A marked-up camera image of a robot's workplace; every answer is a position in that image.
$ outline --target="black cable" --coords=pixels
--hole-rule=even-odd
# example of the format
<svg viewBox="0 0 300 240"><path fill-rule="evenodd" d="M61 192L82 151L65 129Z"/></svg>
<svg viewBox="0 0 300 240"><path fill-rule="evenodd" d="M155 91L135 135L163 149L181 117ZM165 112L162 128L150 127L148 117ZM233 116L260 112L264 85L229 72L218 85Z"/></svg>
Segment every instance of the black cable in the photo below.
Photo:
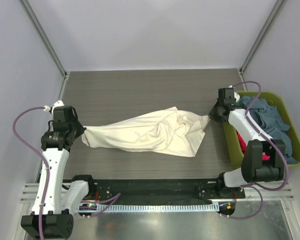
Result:
<svg viewBox="0 0 300 240"><path fill-rule="evenodd" d="M64 188L65 190L69 190L69 187L67 187L66 185L62 184L62 188Z"/></svg>

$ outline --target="laundry basket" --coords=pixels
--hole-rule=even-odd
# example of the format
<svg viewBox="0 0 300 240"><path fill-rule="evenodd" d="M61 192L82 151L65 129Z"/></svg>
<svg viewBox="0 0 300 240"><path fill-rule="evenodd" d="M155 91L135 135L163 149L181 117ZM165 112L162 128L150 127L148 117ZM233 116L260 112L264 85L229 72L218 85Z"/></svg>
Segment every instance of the laundry basket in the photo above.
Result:
<svg viewBox="0 0 300 240"><path fill-rule="evenodd" d="M240 96L256 96L258 94L257 91L238 91ZM270 106L276 106L277 110L282 117L283 121L291 126L290 130L286 132L286 134L291 139L292 144L292 156L298 163L289 164L289 167L295 167L300 165L300 140L296 133L296 129L289 117L286 106L283 100L276 94L268 91L261 92L259 97L260 99L266 99L267 103ZM230 156L230 161L232 166L237 169L241 167L242 160L244 158L244 154L241 151L237 131L231 126L229 123L223 124L225 140L228 147L228 152Z"/></svg>

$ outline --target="red cloth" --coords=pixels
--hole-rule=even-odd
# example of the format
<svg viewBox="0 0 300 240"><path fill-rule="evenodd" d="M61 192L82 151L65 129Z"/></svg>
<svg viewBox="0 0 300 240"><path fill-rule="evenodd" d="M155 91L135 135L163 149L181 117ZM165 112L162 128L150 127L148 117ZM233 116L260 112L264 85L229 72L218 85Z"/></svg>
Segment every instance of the red cloth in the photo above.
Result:
<svg viewBox="0 0 300 240"><path fill-rule="evenodd" d="M245 154L246 150L247 150L247 145L246 145L244 139L240 136L240 134L238 132L236 132L236 134L238 136L241 151L243 152L243 154ZM262 155L262 160L269 160L269 159L270 159L270 156L267 156L265 154Z"/></svg>

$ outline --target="white wall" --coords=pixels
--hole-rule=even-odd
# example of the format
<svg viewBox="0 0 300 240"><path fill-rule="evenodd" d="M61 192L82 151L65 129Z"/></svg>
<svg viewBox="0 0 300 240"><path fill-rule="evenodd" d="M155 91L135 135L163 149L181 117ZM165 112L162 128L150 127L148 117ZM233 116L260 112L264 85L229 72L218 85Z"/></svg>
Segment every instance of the white wall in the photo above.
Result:
<svg viewBox="0 0 300 240"><path fill-rule="evenodd" d="M0 240L11 240L20 224L18 207L26 182L33 182L39 159L13 135L14 118L30 107L51 105L62 76L18 0L0 0ZM24 116L17 130L35 147L49 114Z"/></svg>
<svg viewBox="0 0 300 240"><path fill-rule="evenodd" d="M245 75L283 98L300 137L300 0L287 1ZM290 172L300 213L300 166Z"/></svg>
<svg viewBox="0 0 300 240"><path fill-rule="evenodd" d="M29 0L68 71L238 68L276 0Z"/></svg>

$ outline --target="pile of clothes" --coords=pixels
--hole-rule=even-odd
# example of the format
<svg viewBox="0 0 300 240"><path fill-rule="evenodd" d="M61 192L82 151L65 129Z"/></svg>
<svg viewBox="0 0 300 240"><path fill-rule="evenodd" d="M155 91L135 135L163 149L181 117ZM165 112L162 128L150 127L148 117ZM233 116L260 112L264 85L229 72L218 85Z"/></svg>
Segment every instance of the pile of clothes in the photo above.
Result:
<svg viewBox="0 0 300 240"><path fill-rule="evenodd" d="M244 106L249 106L254 100L252 96L242 96L238 103ZM285 144L284 157L288 164L296 164L297 161L292 157L291 140L286 132L290 129L290 125L286 124L276 106L270 106L265 99L258 99L249 110L253 120L273 139L282 140ZM246 151L246 144L238 134L241 150ZM264 155L263 160L268 160L269 156Z"/></svg>

